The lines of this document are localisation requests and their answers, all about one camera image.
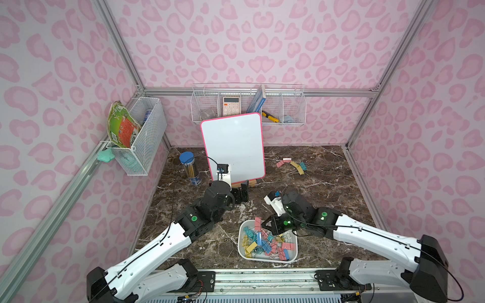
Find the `white plastic storage tray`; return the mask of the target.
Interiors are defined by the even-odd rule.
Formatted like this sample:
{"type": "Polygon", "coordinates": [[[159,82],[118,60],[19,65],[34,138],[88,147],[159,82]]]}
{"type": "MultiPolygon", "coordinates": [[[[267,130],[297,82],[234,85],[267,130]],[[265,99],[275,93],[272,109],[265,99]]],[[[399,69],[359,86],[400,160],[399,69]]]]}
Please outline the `white plastic storage tray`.
{"type": "Polygon", "coordinates": [[[291,231],[275,235],[260,227],[260,218],[247,220],[239,228],[237,251],[249,261],[289,264],[298,257],[298,238],[291,231]]]}

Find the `teal binder clip lone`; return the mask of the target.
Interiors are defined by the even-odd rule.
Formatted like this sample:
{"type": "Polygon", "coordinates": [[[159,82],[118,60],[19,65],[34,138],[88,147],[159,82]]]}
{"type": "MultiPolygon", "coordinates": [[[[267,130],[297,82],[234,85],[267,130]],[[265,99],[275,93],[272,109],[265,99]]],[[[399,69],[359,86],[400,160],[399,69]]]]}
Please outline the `teal binder clip lone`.
{"type": "Polygon", "coordinates": [[[244,231],[245,231],[245,234],[246,234],[247,238],[253,241],[254,240],[254,237],[255,237],[255,234],[254,234],[253,230],[250,229],[249,227],[245,227],[244,228],[244,231]]]}

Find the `yellow binder clip pile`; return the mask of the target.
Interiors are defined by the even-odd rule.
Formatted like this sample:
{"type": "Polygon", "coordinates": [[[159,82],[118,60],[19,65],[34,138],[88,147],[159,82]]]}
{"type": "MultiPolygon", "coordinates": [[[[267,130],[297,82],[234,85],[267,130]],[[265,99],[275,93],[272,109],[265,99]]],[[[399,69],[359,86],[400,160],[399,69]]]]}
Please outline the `yellow binder clip pile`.
{"type": "Polygon", "coordinates": [[[247,258],[251,258],[252,257],[252,253],[253,251],[258,247],[257,243],[256,242],[252,242],[249,246],[246,246],[245,247],[245,256],[247,258]]]}

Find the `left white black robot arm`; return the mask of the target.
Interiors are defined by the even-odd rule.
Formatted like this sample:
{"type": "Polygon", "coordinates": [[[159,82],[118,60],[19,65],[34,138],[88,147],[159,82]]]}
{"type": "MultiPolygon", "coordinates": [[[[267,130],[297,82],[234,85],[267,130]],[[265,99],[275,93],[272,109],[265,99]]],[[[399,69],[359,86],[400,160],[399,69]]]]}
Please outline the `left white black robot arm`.
{"type": "Polygon", "coordinates": [[[202,198],[186,208],[153,241],[107,270],[97,267],[87,275],[88,302],[147,302],[161,294],[200,286],[198,270],[190,260],[155,270],[170,257],[193,244],[222,221],[224,213],[248,201],[249,182],[232,189],[214,181],[202,198]]]}

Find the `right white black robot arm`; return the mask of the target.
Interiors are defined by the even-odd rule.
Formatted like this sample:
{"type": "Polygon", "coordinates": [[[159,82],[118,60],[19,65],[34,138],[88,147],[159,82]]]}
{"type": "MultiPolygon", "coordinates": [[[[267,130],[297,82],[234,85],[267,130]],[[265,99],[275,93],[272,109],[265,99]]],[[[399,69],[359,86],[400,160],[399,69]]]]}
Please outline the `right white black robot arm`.
{"type": "Polygon", "coordinates": [[[335,273],[342,288],[387,284],[408,288],[431,302],[448,301],[448,261],[434,237],[393,234],[333,208],[314,208],[296,192],[271,192],[264,201],[275,212],[263,222],[273,234],[305,230],[311,236],[352,244],[383,257],[381,261],[343,258],[335,273]]]}

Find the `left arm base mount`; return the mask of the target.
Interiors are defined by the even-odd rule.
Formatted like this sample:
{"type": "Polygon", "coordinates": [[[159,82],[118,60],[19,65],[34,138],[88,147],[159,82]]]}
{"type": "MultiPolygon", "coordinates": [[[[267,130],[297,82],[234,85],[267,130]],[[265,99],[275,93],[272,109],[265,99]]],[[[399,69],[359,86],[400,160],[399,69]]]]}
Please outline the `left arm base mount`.
{"type": "Polygon", "coordinates": [[[198,292],[200,288],[203,289],[203,292],[213,292],[215,289],[215,278],[215,271],[199,271],[197,276],[190,277],[182,288],[172,290],[171,293],[198,292]]]}

